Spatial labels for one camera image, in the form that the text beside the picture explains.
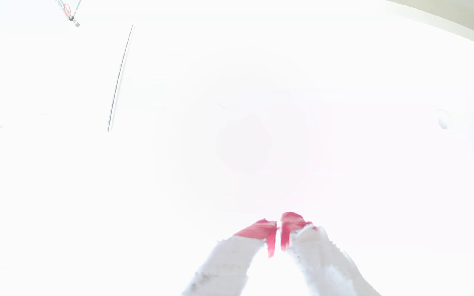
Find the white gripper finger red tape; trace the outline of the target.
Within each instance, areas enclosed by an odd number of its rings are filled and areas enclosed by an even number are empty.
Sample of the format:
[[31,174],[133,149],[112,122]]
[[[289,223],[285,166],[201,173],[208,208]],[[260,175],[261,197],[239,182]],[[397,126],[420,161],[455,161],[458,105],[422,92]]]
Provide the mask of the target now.
[[219,241],[181,295],[241,295],[257,253],[274,256],[277,232],[277,221],[261,219]]
[[302,272],[310,295],[380,295],[323,227],[297,213],[281,216],[281,249]]

